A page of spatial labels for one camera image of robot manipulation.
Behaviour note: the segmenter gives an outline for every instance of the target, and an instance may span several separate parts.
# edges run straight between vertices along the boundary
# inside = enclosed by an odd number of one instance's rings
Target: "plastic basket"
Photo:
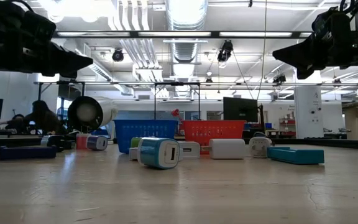
[[[133,137],[170,138],[175,136],[178,121],[175,120],[114,120],[118,148],[128,154]]]
[[[208,146],[210,139],[241,139],[245,121],[183,121],[186,141]]]

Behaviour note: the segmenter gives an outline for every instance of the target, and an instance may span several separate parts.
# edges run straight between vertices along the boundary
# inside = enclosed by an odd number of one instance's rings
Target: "red plastic basket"
[[[208,146],[210,139],[240,139],[245,121],[183,121],[186,141]]]

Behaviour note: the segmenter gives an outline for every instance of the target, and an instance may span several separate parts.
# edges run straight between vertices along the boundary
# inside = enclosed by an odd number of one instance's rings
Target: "blue plastic basket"
[[[133,137],[170,138],[175,136],[175,120],[114,120],[119,152],[128,154]]]

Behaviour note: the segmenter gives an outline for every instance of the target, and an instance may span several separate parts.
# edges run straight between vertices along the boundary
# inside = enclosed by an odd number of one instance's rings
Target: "ceiling duct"
[[[202,30],[206,20],[208,0],[165,0],[167,22],[170,30]],[[172,65],[175,76],[189,79],[194,72],[198,44],[172,43]],[[178,91],[179,96],[189,93]]]

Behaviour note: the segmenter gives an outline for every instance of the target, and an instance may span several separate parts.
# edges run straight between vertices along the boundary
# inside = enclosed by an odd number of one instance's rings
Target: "person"
[[[5,129],[15,129],[17,134],[25,132],[25,126],[23,124],[23,114],[17,114],[9,121],[1,121],[0,125],[7,124]]]
[[[24,121],[26,123],[33,121],[35,127],[41,129],[44,134],[64,134],[65,132],[57,115],[49,109],[43,100],[32,103],[32,113],[24,117]]]

